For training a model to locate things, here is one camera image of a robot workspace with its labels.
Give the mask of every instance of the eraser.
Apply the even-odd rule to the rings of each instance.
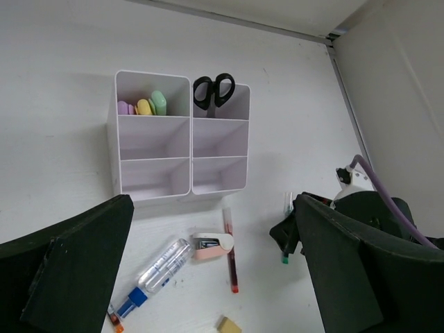
[[[154,103],[155,111],[157,116],[166,116],[167,115],[167,100],[164,95],[159,91],[155,90],[151,94],[151,100]]]
[[[155,105],[151,99],[148,99],[148,103],[150,103],[151,112],[156,115],[157,112],[155,111]]]
[[[128,114],[128,104],[124,101],[117,102],[117,113],[118,114]]]
[[[128,114],[136,114],[134,106],[132,106],[131,104],[128,104]]]
[[[223,317],[221,323],[217,327],[220,333],[242,333],[239,326],[233,323],[229,318]]]
[[[141,99],[137,102],[136,113],[142,116],[152,116],[150,104],[146,99]]]

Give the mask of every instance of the white desk organizer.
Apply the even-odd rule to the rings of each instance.
[[[167,116],[121,115],[117,101],[135,105],[160,90]],[[236,84],[216,118],[193,103],[184,76],[119,71],[108,115],[114,195],[136,206],[222,197],[246,186],[250,88]]]

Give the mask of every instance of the organizer compartment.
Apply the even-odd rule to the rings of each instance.
[[[246,186],[247,157],[201,157],[193,160],[193,193],[239,191]]]
[[[221,83],[221,96],[230,89],[230,83]],[[205,90],[196,91],[196,98],[202,100]],[[193,104],[193,117],[205,118],[207,111],[202,110]],[[250,118],[250,87],[236,83],[236,89],[227,103],[216,109],[216,119],[240,119],[249,120]]]
[[[247,156],[248,121],[196,118],[193,120],[193,156]]]
[[[121,160],[190,157],[189,117],[119,115]]]
[[[189,117],[190,87],[188,78],[184,76],[137,71],[119,71],[116,74],[117,101],[136,105],[138,100],[148,100],[153,91],[159,90],[166,99],[167,116]]]
[[[190,187],[189,159],[133,160],[121,163],[122,193],[133,201],[183,196]]]

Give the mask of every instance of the pen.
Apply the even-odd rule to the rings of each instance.
[[[285,192],[284,193],[284,214],[285,218],[287,218],[291,212],[293,211],[293,192]],[[289,263],[289,254],[286,252],[282,252],[282,263]]]
[[[223,224],[225,226],[225,232],[233,235],[231,209],[229,207],[223,209]],[[230,253],[228,253],[228,266],[230,267],[231,291],[233,293],[238,293],[239,287],[237,285],[236,262],[234,260],[234,246],[233,249],[230,251]]]
[[[114,326],[116,333],[122,333],[124,331],[123,326],[119,320],[119,317],[116,315],[116,311],[114,310],[114,307],[112,306],[111,303],[108,305],[107,315],[108,318],[111,320],[111,323]]]

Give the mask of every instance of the stapler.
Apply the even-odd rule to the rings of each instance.
[[[196,260],[227,255],[234,247],[234,238],[231,234],[197,232],[193,234],[193,239],[197,241],[194,253]]]

